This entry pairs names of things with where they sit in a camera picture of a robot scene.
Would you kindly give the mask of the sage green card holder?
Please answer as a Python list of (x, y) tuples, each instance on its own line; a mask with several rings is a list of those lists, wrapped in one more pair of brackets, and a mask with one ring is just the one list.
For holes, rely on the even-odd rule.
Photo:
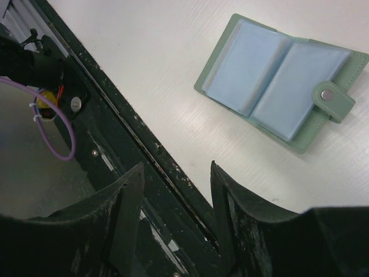
[(355, 105), (368, 54), (289, 36), (233, 14), (194, 89), (302, 154)]

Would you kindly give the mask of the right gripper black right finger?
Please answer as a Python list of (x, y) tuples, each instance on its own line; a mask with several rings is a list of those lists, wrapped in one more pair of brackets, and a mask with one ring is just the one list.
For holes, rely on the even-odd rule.
[(224, 276), (367, 276), (368, 208), (315, 207), (301, 214), (263, 199), (211, 164)]

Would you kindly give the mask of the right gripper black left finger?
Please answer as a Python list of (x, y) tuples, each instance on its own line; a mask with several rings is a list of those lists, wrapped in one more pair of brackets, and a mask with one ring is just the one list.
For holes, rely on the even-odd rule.
[(2, 276), (130, 276), (144, 166), (47, 217), (1, 216)]

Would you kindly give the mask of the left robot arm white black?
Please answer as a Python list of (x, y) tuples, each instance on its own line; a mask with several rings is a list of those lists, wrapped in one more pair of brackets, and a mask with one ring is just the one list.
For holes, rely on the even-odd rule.
[(47, 36), (38, 38), (36, 29), (18, 42), (8, 28), (1, 24), (1, 76), (25, 86), (54, 89), (62, 85), (65, 66), (61, 59), (51, 56), (44, 47)]

